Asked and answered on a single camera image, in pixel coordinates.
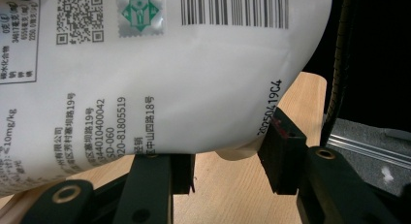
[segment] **green logo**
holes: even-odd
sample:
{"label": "green logo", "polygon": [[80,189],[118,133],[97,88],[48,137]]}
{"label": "green logo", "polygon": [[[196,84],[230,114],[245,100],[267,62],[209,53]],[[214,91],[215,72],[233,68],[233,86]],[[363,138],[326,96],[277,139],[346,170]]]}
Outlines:
{"label": "green logo", "polygon": [[142,32],[146,26],[151,25],[151,20],[158,12],[158,8],[150,0],[129,0],[129,5],[122,14],[130,22],[130,26]]}

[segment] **black cable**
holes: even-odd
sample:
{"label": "black cable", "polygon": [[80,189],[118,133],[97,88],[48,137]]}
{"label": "black cable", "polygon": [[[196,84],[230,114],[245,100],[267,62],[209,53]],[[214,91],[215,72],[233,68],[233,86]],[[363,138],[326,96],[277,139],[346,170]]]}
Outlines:
{"label": "black cable", "polygon": [[326,121],[321,131],[320,146],[326,146],[332,133],[332,128],[338,118],[348,86],[348,69],[352,50],[353,35],[355,33],[356,13],[361,0],[343,0],[338,25],[332,95],[327,110]]}

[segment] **qr code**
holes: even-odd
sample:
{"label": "qr code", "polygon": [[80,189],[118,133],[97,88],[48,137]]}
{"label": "qr code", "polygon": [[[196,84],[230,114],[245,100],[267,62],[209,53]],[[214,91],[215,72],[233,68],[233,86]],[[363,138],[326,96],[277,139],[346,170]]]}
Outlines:
{"label": "qr code", "polygon": [[104,42],[103,0],[58,0],[58,45]]}

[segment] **wooden table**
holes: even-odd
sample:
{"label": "wooden table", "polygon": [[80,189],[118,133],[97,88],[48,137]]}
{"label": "wooden table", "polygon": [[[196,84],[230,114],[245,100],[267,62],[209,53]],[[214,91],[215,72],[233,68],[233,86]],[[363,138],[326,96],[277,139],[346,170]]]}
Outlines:
{"label": "wooden table", "polygon": [[[320,142],[325,94],[323,78],[300,73],[279,104],[306,135],[308,146]],[[125,156],[70,178],[90,180],[97,188],[126,174],[132,160],[133,156]],[[194,183],[196,193],[174,196],[176,224],[301,223],[296,196],[272,194],[257,155],[226,161],[215,152],[197,154]],[[14,195],[12,199],[1,199],[0,207],[4,207],[0,210],[0,223],[18,223],[41,192],[50,186],[52,184]]]}

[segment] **barcode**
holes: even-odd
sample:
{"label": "barcode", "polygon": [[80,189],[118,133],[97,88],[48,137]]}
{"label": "barcode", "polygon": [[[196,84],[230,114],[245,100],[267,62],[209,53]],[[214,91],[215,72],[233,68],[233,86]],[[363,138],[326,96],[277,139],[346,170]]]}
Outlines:
{"label": "barcode", "polygon": [[103,0],[58,0],[58,45],[104,42]]}
{"label": "barcode", "polygon": [[182,25],[289,27],[288,0],[181,0]]}

